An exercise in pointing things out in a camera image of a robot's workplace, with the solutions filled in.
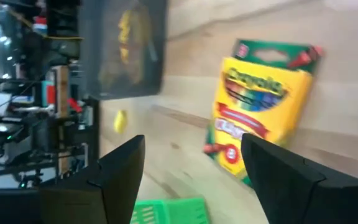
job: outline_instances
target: red component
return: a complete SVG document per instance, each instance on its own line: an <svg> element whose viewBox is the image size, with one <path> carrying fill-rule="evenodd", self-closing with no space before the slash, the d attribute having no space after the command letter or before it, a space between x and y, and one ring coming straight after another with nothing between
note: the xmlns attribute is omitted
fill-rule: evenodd
<svg viewBox="0 0 358 224"><path fill-rule="evenodd" d="M249 47L246 46L245 44L241 44L239 47L239 51L237 53L238 57L244 58L245 56L247 56L249 51Z"/></svg>
<svg viewBox="0 0 358 224"><path fill-rule="evenodd" d="M292 62L290 62L288 64L288 68L295 68L295 67L299 67L302 65L307 65L310 62L311 62L311 58L308 55L308 53L302 52L299 54L299 56L297 56L297 58L295 60L293 60Z"/></svg>
<svg viewBox="0 0 358 224"><path fill-rule="evenodd" d="M203 148L203 151L204 151L204 153L207 153L207 154L214 152L213 147L210 144L206 144Z"/></svg>
<svg viewBox="0 0 358 224"><path fill-rule="evenodd" d="M53 85L47 86L47 103L55 104L55 87Z"/></svg>
<svg viewBox="0 0 358 224"><path fill-rule="evenodd" d="M55 104L55 87L53 85L47 86L47 103ZM68 99L68 104L77 113L82 112L82 108L78 105L78 103L73 98Z"/></svg>
<svg viewBox="0 0 358 224"><path fill-rule="evenodd" d="M228 163L236 164L240 157L239 149L233 144L228 144L225 148L224 156Z"/></svg>
<svg viewBox="0 0 358 224"><path fill-rule="evenodd" d="M323 48L322 48L322 47L320 47L320 46L314 46L313 48L314 48L314 50L317 52L318 55L320 55L320 56L323 55L324 52L323 52Z"/></svg>
<svg viewBox="0 0 358 224"><path fill-rule="evenodd" d="M81 108L80 106L78 106L78 103L77 103L73 98L68 99L68 104L70 104L70 106L71 106L75 111L77 111L77 113L82 112L82 108Z"/></svg>
<svg viewBox="0 0 358 224"><path fill-rule="evenodd" d="M40 17L40 16L36 16L36 17L35 17L35 23L36 23L36 24L44 24L44 25L47 25L47 18L45 18L45 17Z"/></svg>
<svg viewBox="0 0 358 224"><path fill-rule="evenodd" d="M226 146L222 145L222 144L214 144L213 145L213 151L215 152L220 152L220 151L225 151L226 150Z"/></svg>
<svg viewBox="0 0 358 224"><path fill-rule="evenodd" d="M261 138L265 138L266 134L269 133L269 130L260 121L250 117L248 114L232 110L228 108L228 105L225 105L224 103L218 103L217 109L220 113L220 116L222 116L223 118L240 122L247 127L252 128L252 130L254 130L254 132L258 134Z"/></svg>

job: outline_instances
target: crayon box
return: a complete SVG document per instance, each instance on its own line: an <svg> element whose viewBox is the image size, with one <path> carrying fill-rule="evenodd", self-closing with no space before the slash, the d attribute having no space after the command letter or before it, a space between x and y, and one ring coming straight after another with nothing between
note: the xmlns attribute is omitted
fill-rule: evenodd
<svg viewBox="0 0 358 224"><path fill-rule="evenodd" d="M223 60L204 152L250 185L241 138L251 133L284 145L292 135L321 49L311 45L238 40Z"/></svg>

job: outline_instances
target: metal rod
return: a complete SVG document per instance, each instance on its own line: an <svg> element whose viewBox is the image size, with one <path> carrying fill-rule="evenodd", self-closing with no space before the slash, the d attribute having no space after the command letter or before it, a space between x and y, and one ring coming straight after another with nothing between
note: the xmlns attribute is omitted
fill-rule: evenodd
<svg viewBox="0 0 358 224"><path fill-rule="evenodd" d="M0 83L23 83L23 84L36 84L36 83L42 83L42 81L37 80L26 80L26 79L11 79L11 78L0 78Z"/></svg>
<svg viewBox="0 0 358 224"><path fill-rule="evenodd" d="M55 167L54 162L43 162L40 164L28 165L28 166L20 166L20 167L6 167L5 169L0 170L0 175L9 175L20 172L28 172L36 169L45 169Z"/></svg>

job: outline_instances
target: green object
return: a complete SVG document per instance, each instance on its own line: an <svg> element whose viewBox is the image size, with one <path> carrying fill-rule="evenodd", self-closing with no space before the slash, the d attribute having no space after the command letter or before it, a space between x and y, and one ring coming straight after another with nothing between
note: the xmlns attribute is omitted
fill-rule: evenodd
<svg viewBox="0 0 358 224"><path fill-rule="evenodd" d="M213 123L208 125L207 135L206 135L206 144L215 144L215 136L214 136L214 125Z"/></svg>
<svg viewBox="0 0 358 224"><path fill-rule="evenodd" d="M135 204L131 224L209 224L203 198L147 200Z"/></svg>
<svg viewBox="0 0 358 224"><path fill-rule="evenodd" d="M248 185L249 187L254 188L254 187L252 186L251 180L249 179L248 176L244 177L243 180L242 180L242 182L245 183L246 185Z"/></svg>
<svg viewBox="0 0 358 224"><path fill-rule="evenodd" d="M275 50L286 54L288 56L288 62L271 61L266 62L255 56L258 50ZM302 53L307 54L310 57L308 63L301 63L295 67L289 67L290 62L299 60ZM266 42L260 40L237 40L232 56L235 59L256 63L259 65L267 65L269 67L284 68L287 70L304 70L313 74L316 64L319 62L321 48L310 44L285 44L280 42Z"/></svg>

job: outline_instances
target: wooden surface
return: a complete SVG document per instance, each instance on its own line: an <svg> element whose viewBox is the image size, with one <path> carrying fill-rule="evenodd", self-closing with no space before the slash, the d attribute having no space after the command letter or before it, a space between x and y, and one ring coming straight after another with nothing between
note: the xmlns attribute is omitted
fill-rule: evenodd
<svg viewBox="0 0 358 224"><path fill-rule="evenodd" d="M139 198L201 195L213 223L267 222L255 193L201 152L219 66L239 37L313 43L325 49L324 63L290 150L358 177L358 9L335 11L322 1L300 1L259 16L247 16L250 13L244 11L245 19L227 17L224 22L209 21L211 25L193 32L188 32L194 30L189 27L173 32L172 26L183 24L172 18L186 15L180 11L191 9L195 4L191 2L173 1L171 5L174 15L170 16L162 92L102 104L102 154L136 134L145 135ZM129 116L123 135L112 128L117 110L127 110Z"/></svg>
<svg viewBox="0 0 358 224"><path fill-rule="evenodd" d="M57 86L57 114L59 118L66 118L69 116L68 109L68 67L67 66L55 66L52 68L53 72L56 73L56 86ZM59 127L59 140L63 141L64 134L63 128ZM61 142L59 149L64 151L65 146ZM59 153L59 156L67 156L68 152ZM64 174L70 169L70 163L68 157L60 158L58 161L59 174Z"/></svg>

